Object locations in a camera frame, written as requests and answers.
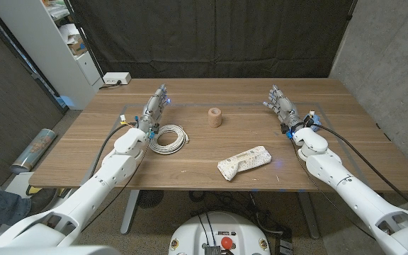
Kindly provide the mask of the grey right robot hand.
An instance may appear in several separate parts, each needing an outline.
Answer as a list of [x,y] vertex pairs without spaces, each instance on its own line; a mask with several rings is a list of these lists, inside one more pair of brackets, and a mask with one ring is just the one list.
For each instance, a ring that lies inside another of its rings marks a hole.
[[263,105],[277,115],[283,134],[287,132],[293,134],[295,131],[304,128],[305,124],[300,118],[295,104],[275,84],[269,91],[268,100],[264,101]]

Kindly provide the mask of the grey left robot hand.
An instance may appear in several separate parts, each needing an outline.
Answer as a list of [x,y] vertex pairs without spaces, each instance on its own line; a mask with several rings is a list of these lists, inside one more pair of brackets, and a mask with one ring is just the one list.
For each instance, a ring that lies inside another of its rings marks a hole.
[[171,100],[167,96],[166,85],[162,84],[144,106],[137,128],[144,132],[150,130],[156,132],[159,128],[163,110],[170,102]]

